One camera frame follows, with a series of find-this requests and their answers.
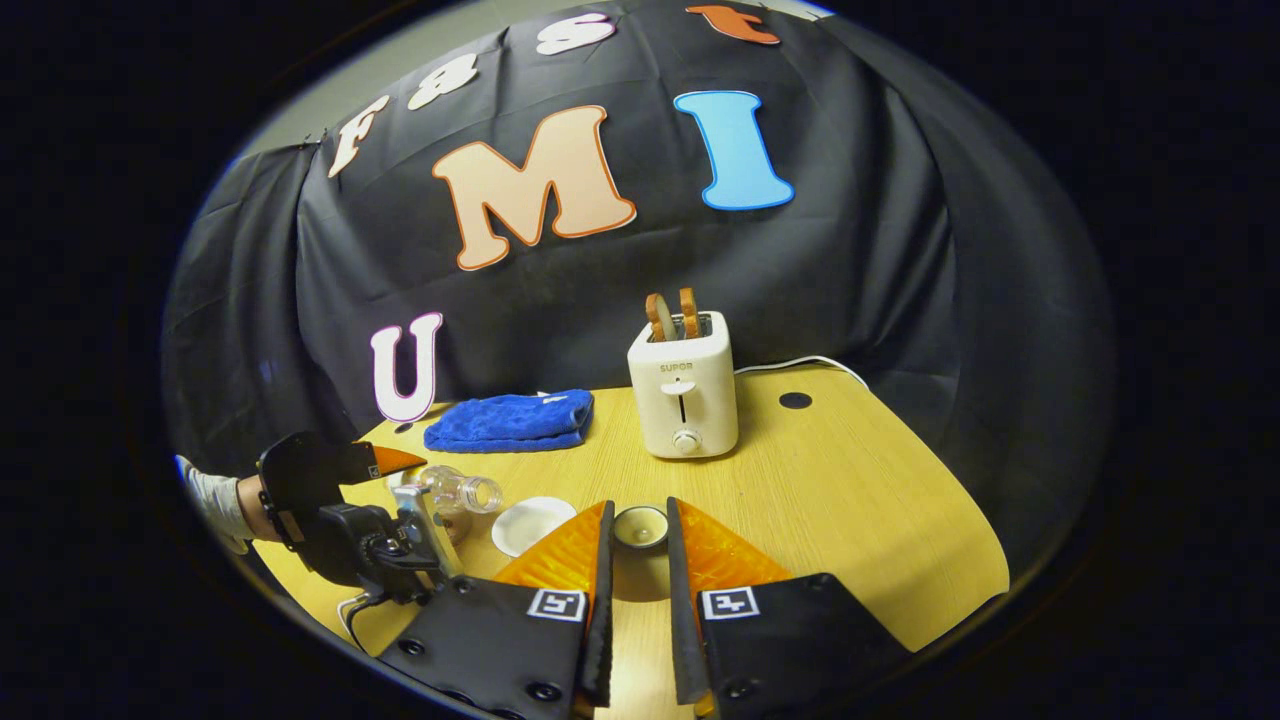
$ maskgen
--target black screw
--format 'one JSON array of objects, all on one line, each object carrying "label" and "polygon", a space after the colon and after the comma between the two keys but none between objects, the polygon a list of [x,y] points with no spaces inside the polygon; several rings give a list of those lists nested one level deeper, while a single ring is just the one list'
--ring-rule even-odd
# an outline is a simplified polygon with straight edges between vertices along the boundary
[{"label": "black screw", "polygon": [[422,647],[422,643],[420,643],[420,642],[417,642],[415,639],[403,639],[403,641],[401,641],[399,642],[399,648],[401,648],[401,652],[403,652],[404,655],[422,655],[424,652],[426,652],[426,648]]},{"label": "black screw", "polygon": [[529,683],[525,692],[529,693],[529,697],[541,702],[556,702],[561,698],[559,688],[548,683]]},{"label": "black screw", "polygon": [[462,693],[460,693],[457,691],[444,691],[444,694],[452,697],[453,700],[456,700],[458,702],[465,702],[465,703],[470,705],[471,707],[476,706],[475,701],[472,701],[470,697],[467,697],[467,696],[465,696],[465,694],[462,694]]},{"label": "black screw", "polygon": [[755,682],[742,678],[735,678],[724,683],[724,694],[730,700],[742,700],[744,697],[755,692]]}]

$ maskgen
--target orange letter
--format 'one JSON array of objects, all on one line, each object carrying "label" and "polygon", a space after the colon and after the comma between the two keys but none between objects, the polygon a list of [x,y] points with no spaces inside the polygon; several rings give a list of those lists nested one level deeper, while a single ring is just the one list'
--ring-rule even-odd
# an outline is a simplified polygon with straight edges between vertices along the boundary
[{"label": "orange letter", "polygon": [[543,118],[517,168],[484,142],[463,145],[440,158],[431,174],[444,178],[462,233],[458,266],[477,270],[507,256],[511,243],[493,234],[486,210],[502,219],[525,245],[538,245],[547,195],[556,190],[559,214],[552,229],[582,237],[622,227],[636,217],[635,202],[618,195],[600,147],[599,105],[570,108]]},{"label": "orange letter", "polygon": [[759,42],[760,45],[777,45],[781,42],[776,35],[760,32],[746,24],[758,23],[760,18],[739,13],[733,8],[726,8],[724,5],[699,5],[696,8],[685,8],[685,12],[707,18],[707,22],[712,23],[713,28],[730,37],[746,40],[748,42]]}]

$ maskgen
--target white plate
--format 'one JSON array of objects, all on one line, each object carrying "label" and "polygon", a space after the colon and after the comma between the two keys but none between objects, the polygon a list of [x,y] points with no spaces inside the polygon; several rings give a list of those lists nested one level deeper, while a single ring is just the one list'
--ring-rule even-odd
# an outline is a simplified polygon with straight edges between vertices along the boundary
[{"label": "white plate", "polygon": [[530,497],[498,516],[493,524],[493,544],[512,557],[520,557],[575,515],[573,506],[558,497]]}]

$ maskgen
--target small bowl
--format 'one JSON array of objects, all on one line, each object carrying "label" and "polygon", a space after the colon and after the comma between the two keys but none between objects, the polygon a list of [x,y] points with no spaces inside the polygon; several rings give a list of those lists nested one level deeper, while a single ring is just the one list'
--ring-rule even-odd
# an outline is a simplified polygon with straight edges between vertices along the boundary
[{"label": "small bowl", "polygon": [[613,537],[627,547],[645,550],[667,539],[667,515],[649,505],[636,505],[613,519]]}]

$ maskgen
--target person's arm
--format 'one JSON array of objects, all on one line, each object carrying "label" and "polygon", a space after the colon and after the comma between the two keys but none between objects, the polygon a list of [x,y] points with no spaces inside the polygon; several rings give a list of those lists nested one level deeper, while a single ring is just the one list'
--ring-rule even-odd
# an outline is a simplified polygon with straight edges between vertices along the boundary
[{"label": "person's arm", "polygon": [[262,492],[262,478],[257,475],[236,483],[236,493],[239,496],[241,514],[244,516],[244,524],[248,525],[250,532],[257,539],[282,542],[280,534],[275,532],[275,527],[271,525],[271,520],[266,516],[262,501],[259,500],[260,492]]},{"label": "person's arm", "polygon": [[180,455],[175,459],[191,498],[232,552],[237,555],[248,552],[248,546],[244,544],[247,539],[280,542],[280,536],[271,527],[266,510],[257,497],[262,489],[262,479],[259,475],[243,479],[210,475],[197,470]]}]

